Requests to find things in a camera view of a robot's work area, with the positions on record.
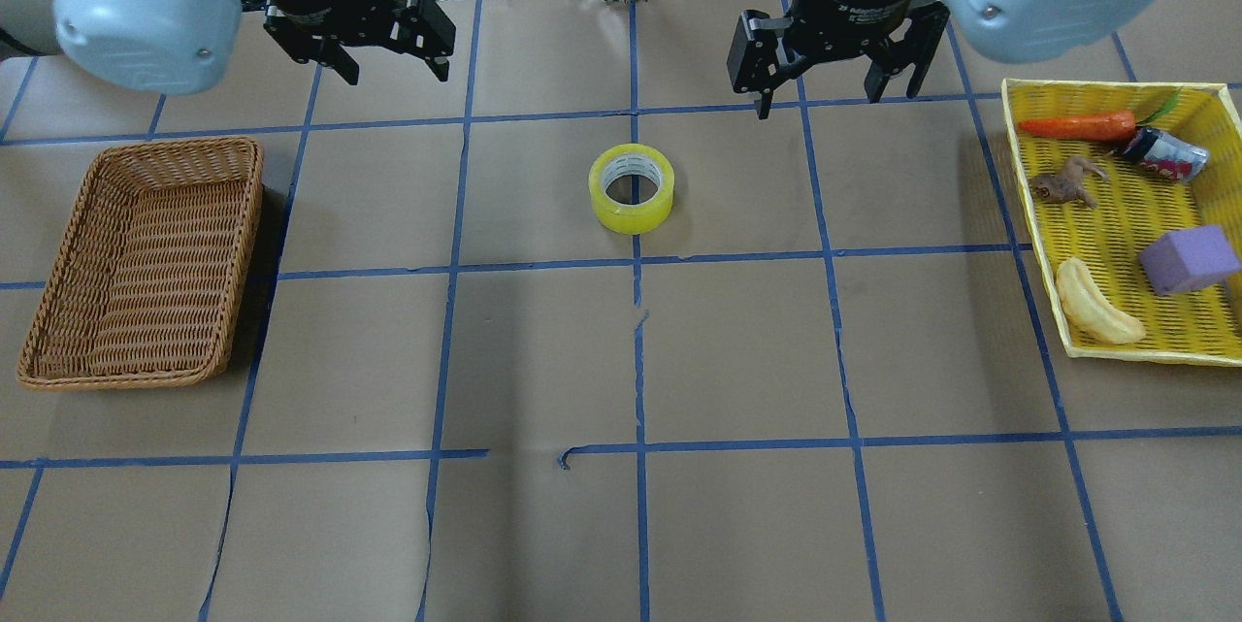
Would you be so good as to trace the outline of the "yellow tape roll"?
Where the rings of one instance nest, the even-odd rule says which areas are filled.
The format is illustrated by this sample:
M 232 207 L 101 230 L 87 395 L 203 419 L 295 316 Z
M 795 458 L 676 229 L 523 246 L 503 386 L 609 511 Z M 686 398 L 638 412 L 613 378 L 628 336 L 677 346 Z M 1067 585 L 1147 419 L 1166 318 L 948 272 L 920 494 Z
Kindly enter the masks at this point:
M 621 236 L 643 236 L 669 219 L 676 184 L 674 168 L 664 153 L 628 142 L 595 159 L 587 192 L 594 216 L 604 228 Z

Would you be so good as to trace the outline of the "brown toy lion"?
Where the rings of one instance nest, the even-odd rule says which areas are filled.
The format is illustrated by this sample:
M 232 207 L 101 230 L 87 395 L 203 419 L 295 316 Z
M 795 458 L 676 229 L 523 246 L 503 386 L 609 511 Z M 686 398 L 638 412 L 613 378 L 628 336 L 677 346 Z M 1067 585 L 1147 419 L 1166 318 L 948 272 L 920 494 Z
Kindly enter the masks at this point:
M 1093 175 L 1100 181 L 1110 181 L 1109 174 L 1094 159 L 1069 156 L 1059 171 L 1030 178 L 1030 192 L 1052 205 L 1082 202 L 1088 209 L 1095 209 L 1098 207 L 1095 196 L 1086 187 L 1087 175 Z

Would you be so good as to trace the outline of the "orange toy carrot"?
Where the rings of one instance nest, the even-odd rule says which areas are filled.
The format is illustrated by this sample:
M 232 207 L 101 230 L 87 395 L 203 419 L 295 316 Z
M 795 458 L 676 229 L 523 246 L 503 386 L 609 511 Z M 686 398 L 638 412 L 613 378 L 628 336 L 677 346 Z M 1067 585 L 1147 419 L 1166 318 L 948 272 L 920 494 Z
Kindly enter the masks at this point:
M 1038 139 L 1076 142 L 1130 142 L 1136 134 L 1131 110 L 1090 115 L 1053 115 L 1018 120 L 1021 132 Z

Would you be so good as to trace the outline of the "yellow plastic tray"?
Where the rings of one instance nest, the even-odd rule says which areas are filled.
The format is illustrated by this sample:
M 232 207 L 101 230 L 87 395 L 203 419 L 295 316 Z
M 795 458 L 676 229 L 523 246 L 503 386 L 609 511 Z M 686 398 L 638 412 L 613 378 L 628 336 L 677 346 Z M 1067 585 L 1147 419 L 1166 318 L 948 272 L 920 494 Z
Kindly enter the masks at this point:
M 1194 293 L 1158 295 L 1139 261 L 1140 251 L 1163 233 L 1197 225 L 1217 225 L 1230 246 L 1240 247 L 1240 112 L 1228 84 L 1007 78 L 999 96 L 1022 214 L 1064 353 L 1071 358 L 1238 366 L 1240 276 Z M 1155 118 L 1154 125 L 1210 153 L 1205 171 L 1189 184 L 1126 165 L 1105 146 L 1038 139 L 1021 128 L 1025 119 L 1108 110 L 1146 117 L 1167 99 L 1177 101 L 1175 108 Z M 1057 173 L 1071 156 L 1090 156 L 1110 175 L 1109 181 L 1088 181 L 1095 209 L 1046 205 L 1030 192 L 1030 178 Z M 1064 317 L 1056 273 L 1068 258 L 1083 259 L 1105 300 L 1143 322 L 1144 339 L 1105 344 Z

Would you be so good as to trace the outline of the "small drink can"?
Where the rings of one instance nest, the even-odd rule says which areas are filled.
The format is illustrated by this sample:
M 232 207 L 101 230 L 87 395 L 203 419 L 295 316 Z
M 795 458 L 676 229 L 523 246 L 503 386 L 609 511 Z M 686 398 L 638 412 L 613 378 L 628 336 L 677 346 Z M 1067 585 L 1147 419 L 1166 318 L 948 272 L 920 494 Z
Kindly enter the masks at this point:
M 1161 128 L 1140 125 L 1122 149 L 1122 159 L 1163 179 L 1189 183 L 1207 166 L 1210 150 L 1182 142 Z

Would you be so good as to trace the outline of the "brown wicker basket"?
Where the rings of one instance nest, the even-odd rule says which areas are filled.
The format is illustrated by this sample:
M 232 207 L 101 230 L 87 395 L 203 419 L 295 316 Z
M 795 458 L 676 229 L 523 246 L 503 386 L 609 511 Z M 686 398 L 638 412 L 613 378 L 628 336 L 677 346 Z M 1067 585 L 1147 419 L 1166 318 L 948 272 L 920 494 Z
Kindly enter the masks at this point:
M 15 375 L 35 391 L 193 386 L 229 365 L 265 201 L 251 137 L 89 163 Z

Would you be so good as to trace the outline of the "yellow toy banana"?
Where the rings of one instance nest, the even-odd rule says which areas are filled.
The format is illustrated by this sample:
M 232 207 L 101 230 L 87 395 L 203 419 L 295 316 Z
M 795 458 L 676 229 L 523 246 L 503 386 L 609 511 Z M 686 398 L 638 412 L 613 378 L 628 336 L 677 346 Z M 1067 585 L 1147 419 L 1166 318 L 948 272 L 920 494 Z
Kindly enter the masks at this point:
M 1097 341 L 1118 346 L 1146 338 L 1144 322 L 1105 299 L 1086 261 L 1064 259 L 1056 271 L 1054 286 L 1064 317 Z

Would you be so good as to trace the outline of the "purple foam block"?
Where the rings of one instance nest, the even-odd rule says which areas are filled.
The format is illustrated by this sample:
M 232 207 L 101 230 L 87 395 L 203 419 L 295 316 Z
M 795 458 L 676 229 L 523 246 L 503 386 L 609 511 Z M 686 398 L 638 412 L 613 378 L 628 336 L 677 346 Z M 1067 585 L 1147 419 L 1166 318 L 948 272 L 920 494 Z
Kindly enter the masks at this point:
M 1158 295 L 1194 293 L 1237 273 L 1238 255 L 1220 225 L 1167 230 L 1136 255 Z

